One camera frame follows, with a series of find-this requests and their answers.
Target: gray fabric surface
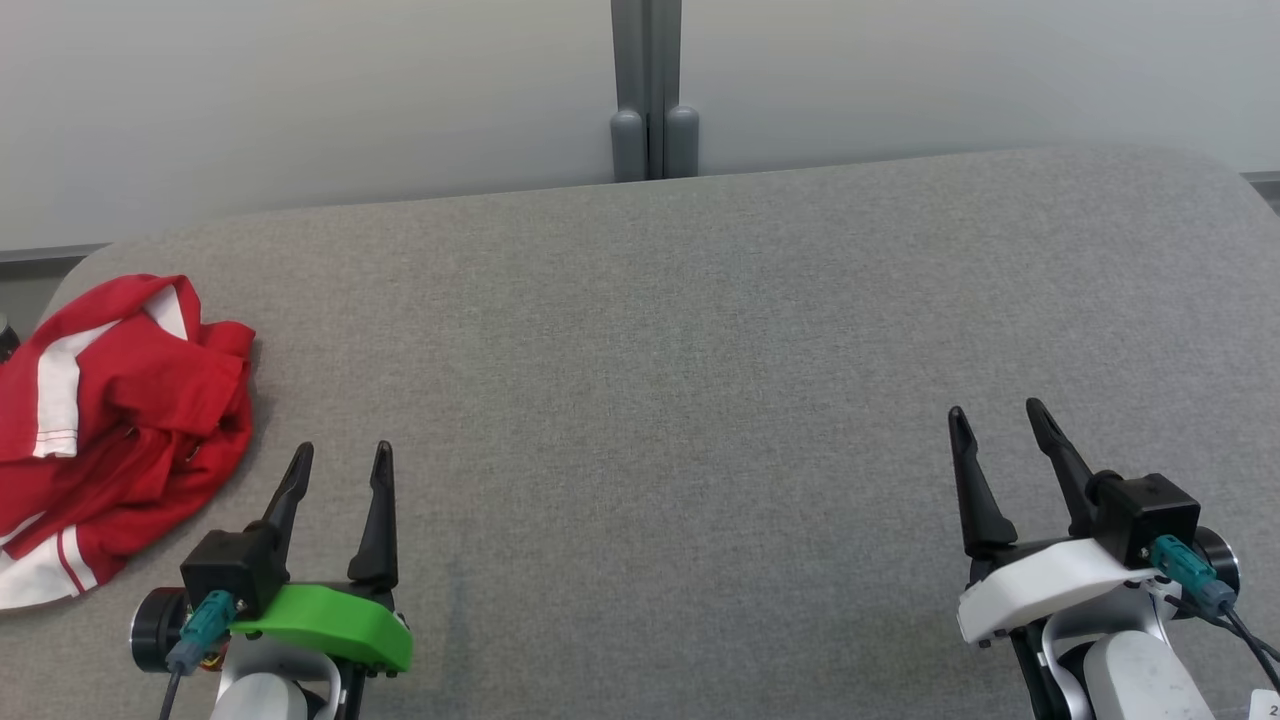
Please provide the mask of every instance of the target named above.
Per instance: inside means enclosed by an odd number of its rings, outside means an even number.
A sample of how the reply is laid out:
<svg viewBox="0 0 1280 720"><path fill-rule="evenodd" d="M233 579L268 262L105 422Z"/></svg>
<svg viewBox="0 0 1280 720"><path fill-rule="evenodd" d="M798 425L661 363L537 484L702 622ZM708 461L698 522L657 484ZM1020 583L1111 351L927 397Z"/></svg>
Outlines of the gray fabric surface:
<svg viewBox="0 0 1280 720"><path fill-rule="evenodd" d="M1162 471L1280 641L1280 220L1199 156L961 155L232 219L116 245L259 331L257 439L111 584L5 618L4 715L150 717L143 593L317 448L289 562L344 573L396 447L412 673L365 717L1028 717L966 647L945 415L1027 539L1066 528L1023 401L1096 469ZM1221 717L1265 678L1190 621ZM183 687L202 717L214 679Z"/></svg>

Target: white wall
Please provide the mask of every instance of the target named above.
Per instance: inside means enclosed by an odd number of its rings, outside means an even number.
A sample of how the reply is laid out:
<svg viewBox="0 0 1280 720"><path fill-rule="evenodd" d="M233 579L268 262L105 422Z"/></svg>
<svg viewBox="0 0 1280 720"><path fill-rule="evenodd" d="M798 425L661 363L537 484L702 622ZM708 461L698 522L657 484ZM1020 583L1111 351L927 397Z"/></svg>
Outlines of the white wall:
<svg viewBox="0 0 1280 720"><path fill-rule="evenodd" d="M612 53L600 0L0 1L0 260L607 182Z"/></svg>
<svg viewBox="0 0 1280 720"><path fill-rule="evenodd" d="M1070 141L1280 169L1275 0L687 0L701 172Z"/></svg>

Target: label sticker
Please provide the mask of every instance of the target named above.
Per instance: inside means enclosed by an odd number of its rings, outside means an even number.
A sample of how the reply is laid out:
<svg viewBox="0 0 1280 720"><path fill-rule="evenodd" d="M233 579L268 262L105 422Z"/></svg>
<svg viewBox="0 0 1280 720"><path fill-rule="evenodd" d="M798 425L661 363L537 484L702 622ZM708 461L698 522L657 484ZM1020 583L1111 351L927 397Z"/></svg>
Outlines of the label sticker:
<svg viewBox="0 0 1280 720"><path fill-rule="evenodd" d="M1253 697L1249 700L1249 720L1267 717L1280 720L1280 694L1275 691L1253 691Z"/></svg>

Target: black cable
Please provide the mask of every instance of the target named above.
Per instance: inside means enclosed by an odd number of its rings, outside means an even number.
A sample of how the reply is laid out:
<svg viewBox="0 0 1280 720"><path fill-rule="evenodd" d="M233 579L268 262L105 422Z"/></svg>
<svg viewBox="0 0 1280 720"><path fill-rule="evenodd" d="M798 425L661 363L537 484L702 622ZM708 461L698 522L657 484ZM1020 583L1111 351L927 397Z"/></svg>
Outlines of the black cable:
<svg viewBox="0 0 1280 720"><path fill-rule="evenodd" d="M1235 625L1236 630L1240 630L1240 639L1243 639L1244 644L1249 646L1249 650L1253 651L1253 656L1262 664L1262 671L1267 674L1267 679L1271 680L1276 692L1280 693L1280 675L1276 675L1276 669L1271 666L1271 661L1267 660L1267 656L1262 652L1262 648L1258 646L1258 639L1254 638L1253 633L1244 626L1244 623L1240 620L1240 616L1235 614L1235 610L1228 607L1226 603L1222 603L1222 615L1225 615L1226 619Z"/></svg>
<svg viewBox="0 0 1280 720"><path fill-rule="evenodd" d="M182 671L174 670L173 675L169 675L169 688L164 692L164 705L160 706L160 720L169 720L169 714L173 712L173 698L178 697L178 680L182 680Z"/></svg>
<svg viewBox="0 0 1280 720"><path fill-rule="evenodd" d="M1240 634L1240 630L1235 629L1235 625L1228 623L1226 620L1222 620L1221 618L1213 618L1212 615L1210 615L1208 612L1206 612L1204 609L1202 609L1201 606L1196 605L1194 602L1187 602L1187 601L1184 601L1181 598L1176 598L1176 597L1174 597L1171 594L1166 594L1165 596L1165 602L1167 602L1169 605L1172 605L1174 607L1176 607L1178 610L1181 610L1183 612L1189 612L1189 614L1199 618L1201 620L1204 620L1206 623L1208 623L1210 625L1213 625L1215 628L1222 628L1224 630L1226 630L1228 633L1231 633L1233 635L1240 638L1242 641L1244 639L1244 635ZM1272 660L1275 660L1276 662L1280 662L1280 651L1277 651L1276 648L1271 647L1271 644L1268 644L1267 642L1262 641L1262 638L1258 638L1257 635L1254 635L1253 639L1258 642L1258 646L1261 646L1262 650L1265 650L1267 652L1267 655L1270 655L1272 657Z"/></svg>

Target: robotic arm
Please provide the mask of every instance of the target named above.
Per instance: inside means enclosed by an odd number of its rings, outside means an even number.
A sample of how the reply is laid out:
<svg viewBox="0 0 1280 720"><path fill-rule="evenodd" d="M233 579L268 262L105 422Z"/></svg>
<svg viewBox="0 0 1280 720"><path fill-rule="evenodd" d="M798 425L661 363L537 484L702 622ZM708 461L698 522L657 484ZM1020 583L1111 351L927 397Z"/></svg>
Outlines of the robotic arm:
<svg viewBox="0 0 1280 720"><path fill-rule="evenodd" d="M134 664L170 674L161 720L178 680L197 666L221 670L211 720L357 720L366 678L408 670L413 638L392 596L392 446L378 445L365 532L339 583L292 583L285 569L312 456L311 443L301 445L262 519L239 533L210 532L182 564L184 587L156 588L138 606ZM324 697L300 685L316 680L328 683Z"/></svg>
<svg viewBox="0 0 1280 720"><path fill-rule="evenodd" d="M1028 400L1027 415L1071 524L1068 537L1023 544L978 465L964 411L948 415L970 557L957 612L965 642L1012 644L1037 720L1212 720L1165 623L1198 615L1256 647L1233 609L1240 571L1230 546L1198 525L1199 503L1164 475L1092 473L1043 402Z"/></svg>

